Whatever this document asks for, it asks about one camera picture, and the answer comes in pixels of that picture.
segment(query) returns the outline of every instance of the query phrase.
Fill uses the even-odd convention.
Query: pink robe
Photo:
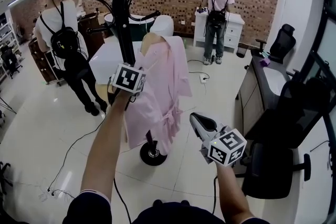
[[[136,56],[135,67],[147,72],[146,82],[125,113],[130,148],[145,141],[151,130],[162,155],[168,154],[180,130],[179,96],[192,96],[183,41],[177,36],[164,39],[166,42],[152,44],[145,56]]]

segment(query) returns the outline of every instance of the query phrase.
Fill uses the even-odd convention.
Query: man
[[[120,136],[125,107],[130,94],[120,91],[102,124],[89,153],[84,171],[81,193],[69,206],[63,224],[111,224],[111,196],[120,150]],[[255,218],[249,210],[246,197],[239,187],[231,167],[217,165],[219,198],[227,224],[267,224]],[[210,223],[223,222],[210,212],[182,203],[162,203],[142,212],[134,224]]]
[[[62,16],[60,7],[64,7],[64,24],[66,27],[71,27],[78,35],[79,50],[71,55],[70,58],[62,59],[57,57],[54,53],[51,55],[54,58],[56,65],[56,75],[64,78],[72,90],[77,95],[79,101],[84,105],[85,111],[91,113],[93,116],[99,115],[99,110],[91,101],[87,94],[82,80],[84,80],[91,93],[100,105],[102,111],[106,111],[107,104],[104,102],[96,92],[96,79],[92,73],[88,62],[88,51],[82,34],[78,31],[77,10],[76,5],[79,0],[46,0],[47,7],[37,19],[34,28],[34,33],[37,38],[38,45],[42,52],[52,50],[51,38],[53,32],[57,32],[62,28]]]
[[[211,11],[222,11],[230,12],[232,4],[235,0],[203,0],[202,6],[208,6],[208,13]],[[220,65],[222,63],[222,56],[224,52],[224,34],[225,34],[226,24],[222,22],[207,22],[206,32],[205,32],[205,47],[204,47],[204,64],[207,66],[211,62],[213,42],[215,34],[217,36],[216,49],[216,64]]]

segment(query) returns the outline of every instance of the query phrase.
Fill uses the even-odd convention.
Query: shoe
[[[190,203],[187,200],[183,200],[181,205],[190,206]]]
[[[218,65],[222,64],[222,58],[221,57],[216,57],[216,64],[218,64]]]
[[[100,100],[97,100],[97,99],[96,99],[96,102],[100,105],[100,110],[101,110],[102,112],[106,112],[106,109],[107,109],[107,103],[106,103],[104,100],[102,100],[102,99],[100,99]]]
[[[155,200],[154,203],[153,203],[153,207],[158,207],[158,206],[161,206],[161,205],[163,205],[162,200]]]
[[[203,59],[203,64],[204,64],[205,66],[210,65],[210,59],[204,57],[204,59]]]
[[[92,103],[90,106],[85,106],[85,111],[88,113],[91,113],[92,116],[98,116],[99,110],[95,107],[95,105]]]

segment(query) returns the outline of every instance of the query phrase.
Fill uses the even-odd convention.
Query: white cabinet
[[[195,12],[196,22],[195,22],[195,34],[194,34],[194,46],[196,46],[197,41],[205,42],[205,24],[208,16],[208,12],[198,13]],[[225,36],[224,36],[224,46],[236,49],[238,48],[238,43],[240,36],[242,35],[242,29],[245,22],[239,14],[227,13],[226,18],[228,21]]]

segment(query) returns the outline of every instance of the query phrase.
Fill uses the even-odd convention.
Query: black office chair
[[[310,156],[304,163],[293,164],[292,149],[297,148],[327,110],[330,93],[318,78],[307,84],[288,81],[281,92],[272,120],[257,140],[252,142],[250,156],[240,163],[247,166],[242,190],[258,199],[281,199],[289,195],[292,174],[304,170],[310,179]]]
[[[18,70],[22,65],[20,65],[19,61],[16,59],[15,54],[13,53],[12,49],[9,48],[7,45],[1,48],[1,58],[4,61],[4,66],[6,69],[10,71],[10,77],[13,79],[13,74],[15,72],[20,73]]]
[[[293,36],[295,29],[288,25],[284,24],[282,28],[279,30],[278,36],[274,41],[271,49],[269,59],[274,62],[283,63],[285,56],[291,51],[291,49],[295,46],[296,40]],[[252,56],[261,56],[259,53],[264,50],[264,45],[267,43],[264,40],[256,39],[257,42],[260,43],[259,49],[251,50]]]

